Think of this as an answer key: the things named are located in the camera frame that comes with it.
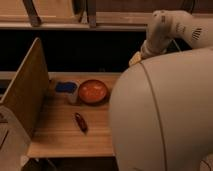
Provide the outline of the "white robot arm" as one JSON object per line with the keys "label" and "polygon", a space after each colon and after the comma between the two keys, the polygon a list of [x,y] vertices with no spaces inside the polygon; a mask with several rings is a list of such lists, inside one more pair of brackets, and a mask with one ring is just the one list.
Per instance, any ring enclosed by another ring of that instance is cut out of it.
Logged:
{"label": "white robot arm", "polygon": [[109,114],[119,171],[200,171],[213,153],[213,18],[154,12]]}

